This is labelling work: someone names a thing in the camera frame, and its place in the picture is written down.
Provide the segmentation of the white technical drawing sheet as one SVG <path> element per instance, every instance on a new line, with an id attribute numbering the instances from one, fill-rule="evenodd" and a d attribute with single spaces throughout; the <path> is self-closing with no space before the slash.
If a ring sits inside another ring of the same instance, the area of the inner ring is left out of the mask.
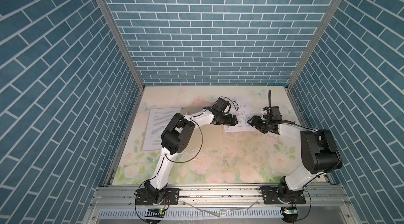
<path id="1" fill-rule="evenodd" d="M 255 128 L 248 123 L 254 113 L 250 108 L 247 98 L 232 97 L 230 100 L 231 109 L 229 113 L 236 115 L 238 124 L 235 126 L 225 126 L 224 131 L 226 133 L 254 131 Z"/>

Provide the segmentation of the white printed text sheet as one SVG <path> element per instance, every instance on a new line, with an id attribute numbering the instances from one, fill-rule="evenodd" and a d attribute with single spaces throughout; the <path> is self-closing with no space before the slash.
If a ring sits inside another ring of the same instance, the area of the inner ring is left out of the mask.
<path id="1" fill-rule="evenodd" d="M 151 109 L 145 131 L 143 151 L 161 149 L 161 135 L 168 123 L 176 113 L 180 113 L 181 108 L 160 108 Z"/>

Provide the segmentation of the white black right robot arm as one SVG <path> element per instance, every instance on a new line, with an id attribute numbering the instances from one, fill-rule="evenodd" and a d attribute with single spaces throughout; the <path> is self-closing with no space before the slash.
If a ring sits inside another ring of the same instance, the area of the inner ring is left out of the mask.
<path id="1" fill-rule="evenodd" d="M 303 190 L 308 184 L 343 165 L 333 134 L 328 129 L 310 129 L 293 121 L 263 119 L 260 116 L 253 116 L 248 124 L 262 133 L 272 132 L 300 142 L 302 163 L 280 180 L 276 192 L 271 192 L 282 203 L 304 198 Z"/>

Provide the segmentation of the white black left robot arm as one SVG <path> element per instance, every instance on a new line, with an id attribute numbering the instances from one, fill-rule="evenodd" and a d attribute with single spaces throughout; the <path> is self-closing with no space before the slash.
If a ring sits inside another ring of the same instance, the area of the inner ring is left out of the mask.
<path id="1" fill-rule="evenodd" d="M 169 173 L 173 164 L 177 163 L 177 156 L 188 146 L 195 128 L 201 130 L 202 126 L 210 124 L 235 126 L 238 121 L 237 116 L 231 113 L 207 109 L 192 115 L 176 113 L 173 116 L 161 135 L 162 149 L 156 169 L 152 177 L 144 182 L 148 202 L 158 204 L 163 200 Z"/>

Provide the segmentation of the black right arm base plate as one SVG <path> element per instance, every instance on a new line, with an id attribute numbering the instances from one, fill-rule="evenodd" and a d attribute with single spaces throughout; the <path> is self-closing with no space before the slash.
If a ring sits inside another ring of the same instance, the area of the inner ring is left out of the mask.
<path id="1" fill-rule="evenodd" d="M 291 191 L 289 189 L 278 189 L 271 186 L 262 186 L 260 187 L 259 192 L 263 196 L 265 205 L 306 204 L 306 199 L 302 190 Z"/>

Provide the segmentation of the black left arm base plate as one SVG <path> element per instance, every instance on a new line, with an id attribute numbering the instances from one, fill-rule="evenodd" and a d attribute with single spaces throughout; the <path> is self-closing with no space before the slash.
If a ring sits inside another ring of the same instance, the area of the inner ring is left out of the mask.
<path id="1" fill-rule="evenodd" d="M 141 188 L 135 192 L 135 203 L 140 206 L 152 206 L 166 204 L 178 205 L 179 188 L 165 188 L 159 191 L 148 191 Z"/>

